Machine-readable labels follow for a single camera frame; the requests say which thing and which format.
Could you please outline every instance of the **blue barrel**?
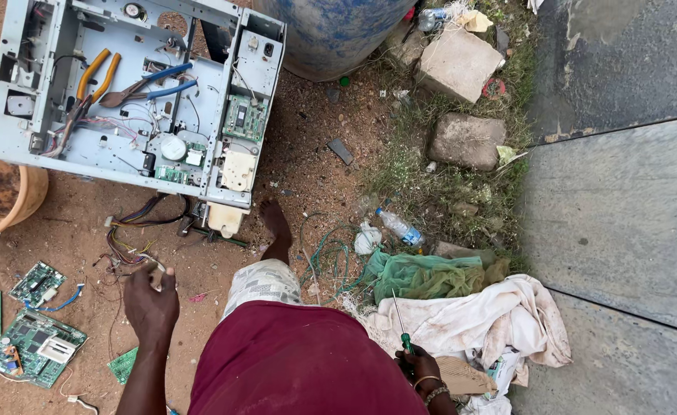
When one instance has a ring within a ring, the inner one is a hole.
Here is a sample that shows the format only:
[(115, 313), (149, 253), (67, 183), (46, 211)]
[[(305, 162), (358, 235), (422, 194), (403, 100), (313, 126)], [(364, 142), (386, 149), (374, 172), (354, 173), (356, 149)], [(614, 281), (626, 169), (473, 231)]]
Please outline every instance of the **blue barrel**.
[(253, 0), (253, 9), (288, 25), (284, 67), (320, 82), (356, 70), (415, 2)]

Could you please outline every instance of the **bottle label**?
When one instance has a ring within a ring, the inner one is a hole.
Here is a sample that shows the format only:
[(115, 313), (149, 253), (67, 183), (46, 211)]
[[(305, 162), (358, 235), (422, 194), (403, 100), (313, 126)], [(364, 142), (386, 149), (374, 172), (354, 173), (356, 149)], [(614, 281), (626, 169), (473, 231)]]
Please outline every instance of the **bottle label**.
[(418, 230), (415, 229), (414, 227), (410, 227), (405, 236), (403, 236), (403, 242), (405, 242), (410, 246), (417, 244), (419, 240), (420, 240), (420, 232), (418, 232)]

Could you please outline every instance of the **plastic bottle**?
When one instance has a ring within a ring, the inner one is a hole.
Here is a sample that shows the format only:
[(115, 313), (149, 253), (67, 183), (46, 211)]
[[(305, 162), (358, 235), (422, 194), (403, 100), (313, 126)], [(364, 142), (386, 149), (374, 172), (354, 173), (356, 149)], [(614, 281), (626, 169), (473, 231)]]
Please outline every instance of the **plastic bottle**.
[(405, 222), (398, 215), (393, 212), (385, 212), (382, 208), (378, 208), (377, 213), (382, 219), (382, 223), (394, 232), (400, 239), (413, 248), (419, 248), (426, 241), (426, 238), (418, 232), (413, 225)]
[(418, 15), (418, 29), (422, 32), (430, 32), (436, 28), (436, 23), (446, 18), (446, 10), (443, 7), (425, 9)]

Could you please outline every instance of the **person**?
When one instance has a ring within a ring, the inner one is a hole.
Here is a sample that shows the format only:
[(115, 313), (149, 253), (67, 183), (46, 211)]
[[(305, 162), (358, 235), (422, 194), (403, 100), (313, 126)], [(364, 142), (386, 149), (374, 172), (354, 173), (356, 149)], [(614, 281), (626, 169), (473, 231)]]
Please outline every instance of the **person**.
[[(425, 350), (393, 359), (347, 314), (300, 301), (289, 269), (292, 234), (279, 204), (259, 216), (273, 234), (261, 260), (238, 271), (225, 312), (210, 336), (191, 391), (188, 415), (303, 413), (456, 413), (440, 370)], [(118, 415), (165, 415), (164, 375), (180, 315), (175, 271), (160, 292), (149, 269), (126, 281), (126, 316), (139, 347)]]

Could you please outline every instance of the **screwdriver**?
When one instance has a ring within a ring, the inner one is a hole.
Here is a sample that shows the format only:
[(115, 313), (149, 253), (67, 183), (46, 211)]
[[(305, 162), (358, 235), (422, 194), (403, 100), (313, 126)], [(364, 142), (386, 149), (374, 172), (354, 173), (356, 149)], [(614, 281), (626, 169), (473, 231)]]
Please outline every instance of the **screwdriver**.
[(399, 315), (398, 307), (398, 298), (394, 296), (394, 288), (392, 289), (392, 298), (394, 298), (394, 307), (398, 311), (399, 318), (399, 328), (403, 331), (403, 334), (399, 336), (399, 339), (403, 342), (403, 348), (407, 349), (410, 354), (415, 354), (413, 350), (413, 345), (410, 344), (410, 335), (405, 333), (405, 325), (403, 325), (403, 317)]

